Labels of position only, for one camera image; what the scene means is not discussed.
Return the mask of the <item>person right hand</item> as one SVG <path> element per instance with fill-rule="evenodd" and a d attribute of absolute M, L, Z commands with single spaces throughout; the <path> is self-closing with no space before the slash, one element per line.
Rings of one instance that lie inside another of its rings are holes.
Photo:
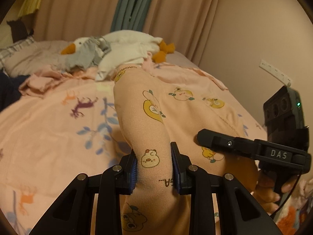
<path fill-rule="evenodd" d="M 259 170 L 257 185 L 253 191 L 254 198 L 268 214 L 273 214 L 279 208 L 276 202 L 281 196 L 274 192 L 276 177 L 275 172 Z"/>

